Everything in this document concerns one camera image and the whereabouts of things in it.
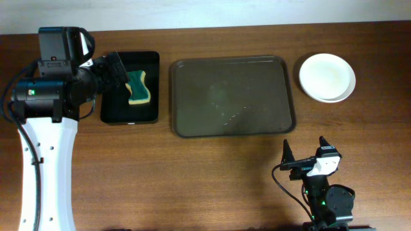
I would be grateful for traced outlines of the pink plate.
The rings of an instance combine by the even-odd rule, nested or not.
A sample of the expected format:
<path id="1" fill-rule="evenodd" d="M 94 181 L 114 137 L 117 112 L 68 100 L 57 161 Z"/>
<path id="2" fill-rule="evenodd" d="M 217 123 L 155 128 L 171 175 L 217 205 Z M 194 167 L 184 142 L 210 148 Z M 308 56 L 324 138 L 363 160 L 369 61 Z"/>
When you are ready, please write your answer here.
<path id="1" fill-rule="evenodd" d="M 338 71 L 328 78 L 324 74 L 315 80 L 308 94 L 322 103 L 337 103 L 347 99 L 356 87 L 356 75 L 353 70 Z"/>

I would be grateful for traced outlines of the green and yellow sponge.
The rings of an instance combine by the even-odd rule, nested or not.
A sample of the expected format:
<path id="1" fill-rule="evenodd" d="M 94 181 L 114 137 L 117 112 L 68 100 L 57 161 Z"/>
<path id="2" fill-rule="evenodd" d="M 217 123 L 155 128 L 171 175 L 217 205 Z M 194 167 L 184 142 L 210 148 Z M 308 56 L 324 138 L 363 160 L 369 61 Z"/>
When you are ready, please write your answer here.
<path id="1" fill-rule="evenodd" d="M 142 70 L 127 72 L 129 82 L 125 84 L 130 93 L 129 105 L 145 105 L 151 100 L 151 93 L 145 85 L 146 73 Z"/>

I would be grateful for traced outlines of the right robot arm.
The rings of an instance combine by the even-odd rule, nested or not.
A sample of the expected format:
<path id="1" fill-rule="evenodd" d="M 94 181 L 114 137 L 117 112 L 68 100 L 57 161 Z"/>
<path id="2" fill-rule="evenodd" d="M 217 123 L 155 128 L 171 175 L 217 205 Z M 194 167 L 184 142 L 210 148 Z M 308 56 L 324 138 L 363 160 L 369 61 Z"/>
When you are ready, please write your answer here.
<path id="1" fill-rule="evenodd" d="M 289 171 L 289 179 L 302 181 L 304 202 L 298 201 L 311 221 L 305 230 L 348 230 L 353 220 L 355 192 L 340 184 L 329 184 L 328 177 L 338 171 L 342 155 L 323 136 L 314 156 L 295 160 L 287 140 L 279 169 Z"/>

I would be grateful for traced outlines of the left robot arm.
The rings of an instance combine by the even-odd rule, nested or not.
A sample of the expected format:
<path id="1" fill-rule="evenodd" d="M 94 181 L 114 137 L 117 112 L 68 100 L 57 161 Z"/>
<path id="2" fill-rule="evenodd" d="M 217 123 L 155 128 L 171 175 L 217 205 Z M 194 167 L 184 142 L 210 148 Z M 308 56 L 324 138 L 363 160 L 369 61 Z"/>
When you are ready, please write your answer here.
<path id="1" fill-rule="evenodd" d="M 22 146 L 20 230 L 74 230 L 71 170 L 80 106 L 126 83 L 116 52 L 95 58 L 78 27 L 39 29 L 40 59 L 20 79 L 7 108 Z"/>

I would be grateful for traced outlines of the white cream plate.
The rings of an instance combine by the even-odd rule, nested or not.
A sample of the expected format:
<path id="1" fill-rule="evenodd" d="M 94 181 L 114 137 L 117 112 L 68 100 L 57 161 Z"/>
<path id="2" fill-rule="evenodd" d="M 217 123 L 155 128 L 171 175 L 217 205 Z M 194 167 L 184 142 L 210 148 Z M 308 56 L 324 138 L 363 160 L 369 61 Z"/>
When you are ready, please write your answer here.
<path id="1" fill-rule="evenodd" d="M 321 74 L 331 78 L 334 72 L 348 70 L 353 70 L 353 68 L 343 58 L 328 53 L 319 53 L 310 56 L 302 63 L 299 70 L 299 82 L 303 91 L 311 97 L 308 92 L 312 91 L 315 80 L 320 78 Z"/>

